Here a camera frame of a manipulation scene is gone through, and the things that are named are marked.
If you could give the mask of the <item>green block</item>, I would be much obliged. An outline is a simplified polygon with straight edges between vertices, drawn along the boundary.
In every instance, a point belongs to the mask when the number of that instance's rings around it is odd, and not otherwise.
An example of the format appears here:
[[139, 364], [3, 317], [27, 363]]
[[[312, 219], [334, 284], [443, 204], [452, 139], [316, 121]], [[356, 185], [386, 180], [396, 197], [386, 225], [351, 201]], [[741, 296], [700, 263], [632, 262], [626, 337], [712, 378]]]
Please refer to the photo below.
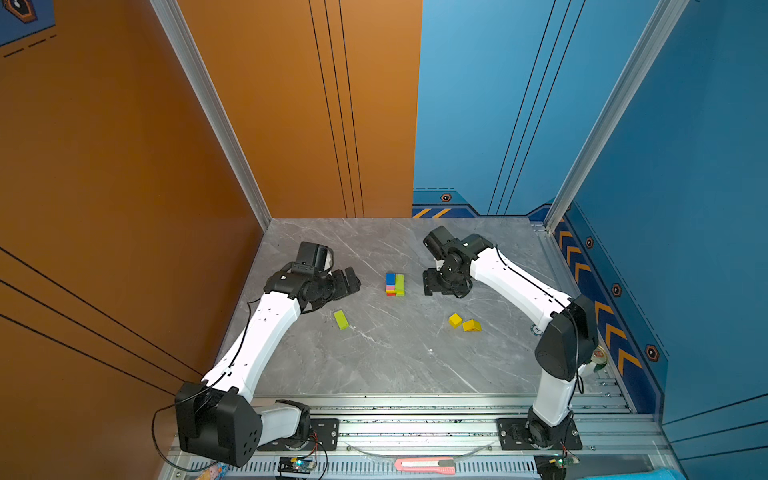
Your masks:
[[346, 314], [342, 310], [335, 311], [333, 313], [333, 317], [341, 331], [346, 330], [349, 327], [349, 321], [346, 317]]
[[395, 295], [396, 296], [405, 295], [405, 275], [404, 274], [395, 275]]

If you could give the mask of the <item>colourful snack wrapper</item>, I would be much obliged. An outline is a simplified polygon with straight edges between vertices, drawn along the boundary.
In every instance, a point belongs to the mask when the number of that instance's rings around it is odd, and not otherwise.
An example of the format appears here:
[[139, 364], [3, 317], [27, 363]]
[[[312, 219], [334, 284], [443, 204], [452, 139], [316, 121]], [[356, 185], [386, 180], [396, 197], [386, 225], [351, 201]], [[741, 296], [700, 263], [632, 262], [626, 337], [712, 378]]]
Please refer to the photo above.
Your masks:
[[196, 480], [224, 480], [231, 466], [224, 463], [216, 463], [201, 472]]

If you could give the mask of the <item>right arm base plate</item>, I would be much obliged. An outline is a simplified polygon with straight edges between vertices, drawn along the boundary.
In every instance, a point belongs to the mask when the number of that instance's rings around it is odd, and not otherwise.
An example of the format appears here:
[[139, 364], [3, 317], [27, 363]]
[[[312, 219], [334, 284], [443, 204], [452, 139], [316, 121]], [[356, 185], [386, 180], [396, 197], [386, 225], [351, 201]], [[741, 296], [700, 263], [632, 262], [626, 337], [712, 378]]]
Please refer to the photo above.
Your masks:
[[583, 449], [580, 433], [573, 418], [551, 427], [540, 420], [499, 418], [496, 420], [498, 439], [504, 451]]

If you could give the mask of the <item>green circuit board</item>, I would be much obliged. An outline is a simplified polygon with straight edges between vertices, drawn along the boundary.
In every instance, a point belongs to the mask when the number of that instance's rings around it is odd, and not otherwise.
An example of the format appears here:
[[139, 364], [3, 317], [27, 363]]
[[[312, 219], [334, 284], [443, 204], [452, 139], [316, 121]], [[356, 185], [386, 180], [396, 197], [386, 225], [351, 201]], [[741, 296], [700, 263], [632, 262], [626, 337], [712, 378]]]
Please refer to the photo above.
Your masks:
[[317, 469], [318, 463], [314, 458], [280, 457], [277, 464], [278, 478], [308, 478]]

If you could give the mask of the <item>right small circuit board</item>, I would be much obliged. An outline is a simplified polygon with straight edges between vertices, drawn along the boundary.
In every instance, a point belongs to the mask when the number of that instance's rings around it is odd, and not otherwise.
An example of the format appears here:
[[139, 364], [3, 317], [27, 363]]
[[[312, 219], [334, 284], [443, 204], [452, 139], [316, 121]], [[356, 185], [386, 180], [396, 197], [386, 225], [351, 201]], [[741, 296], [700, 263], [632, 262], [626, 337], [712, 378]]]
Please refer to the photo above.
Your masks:
[[566, 469], [569, 466], [576, 465], [579, 463], [580, 463], [579, 457], [574, 455], [555, 457], [549, 461], [550, 465], [558, 469]]

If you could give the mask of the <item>pink utility knife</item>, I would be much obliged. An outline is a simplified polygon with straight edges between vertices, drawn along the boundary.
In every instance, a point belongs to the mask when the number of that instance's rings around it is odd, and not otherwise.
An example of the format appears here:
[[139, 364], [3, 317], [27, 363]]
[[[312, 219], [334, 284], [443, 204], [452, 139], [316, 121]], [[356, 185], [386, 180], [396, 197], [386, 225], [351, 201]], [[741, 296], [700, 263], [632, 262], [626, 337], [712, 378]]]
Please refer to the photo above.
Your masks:
[[395, 461], [399, 472], [455, 475], [456, 462], [452, 457], [401, 458]]

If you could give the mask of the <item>yellow cube block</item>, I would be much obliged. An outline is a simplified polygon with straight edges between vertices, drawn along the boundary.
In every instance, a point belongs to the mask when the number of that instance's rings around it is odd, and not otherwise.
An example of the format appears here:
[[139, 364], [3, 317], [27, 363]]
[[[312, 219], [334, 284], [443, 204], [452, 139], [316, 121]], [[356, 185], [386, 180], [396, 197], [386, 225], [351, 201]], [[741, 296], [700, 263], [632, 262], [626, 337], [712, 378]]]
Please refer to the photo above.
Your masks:
[[458, 314], [451, 315], [448, 321], [453, 328], [457, 328], [463, 323], [463, 319]]

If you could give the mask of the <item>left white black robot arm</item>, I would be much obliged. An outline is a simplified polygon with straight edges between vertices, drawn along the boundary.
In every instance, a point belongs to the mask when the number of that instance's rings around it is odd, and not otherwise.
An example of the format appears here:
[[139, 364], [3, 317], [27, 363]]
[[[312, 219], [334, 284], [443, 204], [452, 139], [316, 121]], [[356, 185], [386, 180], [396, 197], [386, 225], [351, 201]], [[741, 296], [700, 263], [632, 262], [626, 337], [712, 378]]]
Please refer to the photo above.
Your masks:
[[186, 382], [170, 404], [182, 451], [211, 464], [245, 465], [257, 448], [276, 440], [308, 441], [307, 405], [279, 399], [251, 402], [282, 337], [304, 313], [359, 292], [353, 268], [307, 273], [287, 264], [269, 278], [263, 295], [225, 356], [198, 383]]

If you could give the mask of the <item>yellow wedge block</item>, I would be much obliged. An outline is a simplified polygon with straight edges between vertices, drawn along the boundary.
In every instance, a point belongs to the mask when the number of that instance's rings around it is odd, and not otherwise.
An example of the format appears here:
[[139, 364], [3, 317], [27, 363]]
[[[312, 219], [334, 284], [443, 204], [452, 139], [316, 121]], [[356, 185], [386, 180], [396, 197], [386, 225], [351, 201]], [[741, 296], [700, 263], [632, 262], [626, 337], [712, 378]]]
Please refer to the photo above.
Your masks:
[[476, 320], [468, 320], [462, 324], [465, 332], [481, 332], [482, 325]]

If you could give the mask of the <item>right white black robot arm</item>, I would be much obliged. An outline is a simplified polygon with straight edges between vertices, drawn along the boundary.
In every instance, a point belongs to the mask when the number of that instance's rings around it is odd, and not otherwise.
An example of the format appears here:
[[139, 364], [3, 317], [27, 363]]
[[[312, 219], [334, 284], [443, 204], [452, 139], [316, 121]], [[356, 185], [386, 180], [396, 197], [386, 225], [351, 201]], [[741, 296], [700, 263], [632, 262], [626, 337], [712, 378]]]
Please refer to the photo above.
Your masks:
[[423, 272], [424, 294], [467, 296], [475, 283], [492, 288], [525, 314], [540, 333], [534, 350], [541, 368], [537, 396], [523, 427], [526, 443], [560, 448], [573, 438], [572, 400], [583, 379], [607, 363], [600, 351], [594, 302], [571, 296], [529, 274], [486, 238], [464, 239], [438, 227], [423, 239], [436, 266]]

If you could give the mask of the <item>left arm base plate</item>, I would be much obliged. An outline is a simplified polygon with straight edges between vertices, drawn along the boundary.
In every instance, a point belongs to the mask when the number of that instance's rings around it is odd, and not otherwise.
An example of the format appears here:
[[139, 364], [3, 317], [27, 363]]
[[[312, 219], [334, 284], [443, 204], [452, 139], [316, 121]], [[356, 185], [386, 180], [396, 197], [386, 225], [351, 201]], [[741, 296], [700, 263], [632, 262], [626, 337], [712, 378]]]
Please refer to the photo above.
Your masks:
[[335, 451], [339, 436], [339, 425], [340, 421], [338, 418], [312, 418], [310, 420], [307, 440], [280, 438], [259, 446], [257, 450], [260, 452], [309, 451], [315, 447], [315, 441], [318, 440], [326, 451]]

